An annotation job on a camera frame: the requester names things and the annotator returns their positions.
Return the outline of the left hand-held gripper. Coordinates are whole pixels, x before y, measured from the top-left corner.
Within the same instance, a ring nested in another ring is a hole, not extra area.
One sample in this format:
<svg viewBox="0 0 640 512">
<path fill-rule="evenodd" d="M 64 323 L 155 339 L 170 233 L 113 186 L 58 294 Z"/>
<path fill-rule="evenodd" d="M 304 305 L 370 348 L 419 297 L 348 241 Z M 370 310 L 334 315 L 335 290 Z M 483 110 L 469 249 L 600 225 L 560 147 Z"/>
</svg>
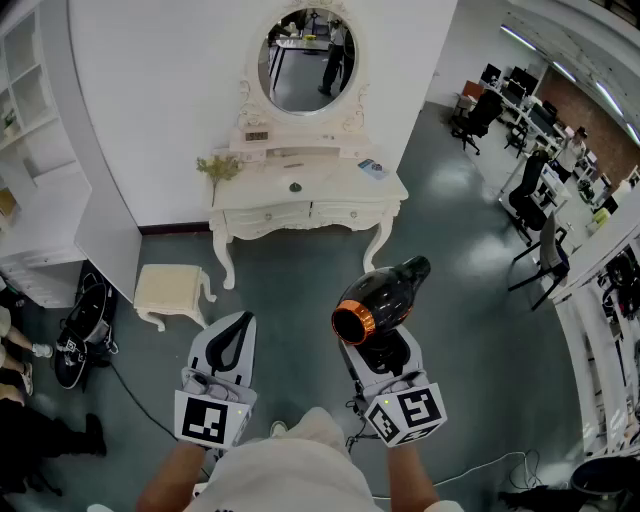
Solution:
<svg viewBox="0 0 640 512">
<path fill-rule="evenodd" d="M 174 396 L 177 439 L 220 450 L 239 442 L 258 399 L 245 387 L 252 380 L 256 336 L 255 315 L 240 311 L 220 318 L 194 338 L 189 368 L 182 369 L 182 388 Z"/>
</svg>

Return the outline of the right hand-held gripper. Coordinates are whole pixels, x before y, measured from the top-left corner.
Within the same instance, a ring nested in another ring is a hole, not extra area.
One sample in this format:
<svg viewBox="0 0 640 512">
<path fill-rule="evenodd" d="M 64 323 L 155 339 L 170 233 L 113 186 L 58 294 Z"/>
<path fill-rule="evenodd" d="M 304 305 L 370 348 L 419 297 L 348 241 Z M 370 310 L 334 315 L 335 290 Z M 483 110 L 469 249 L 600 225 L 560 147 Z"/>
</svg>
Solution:
<svg viewBox="0 0 640 512">
<path fill-rule="evenodd" d="M 356 345 L 339 347 L 352 380 L 369 386 L 356 397 L 358 414 L 387 447 L 397 447 L 429 436 L 447 421 L 447 414 L 440 388 L 429 382 L 421 347 L 408 329 L 396 327 L 386 340 L 386 368 L 394 379 L 380 384 L 383 375 L 371 370 Z"/>
</svg>

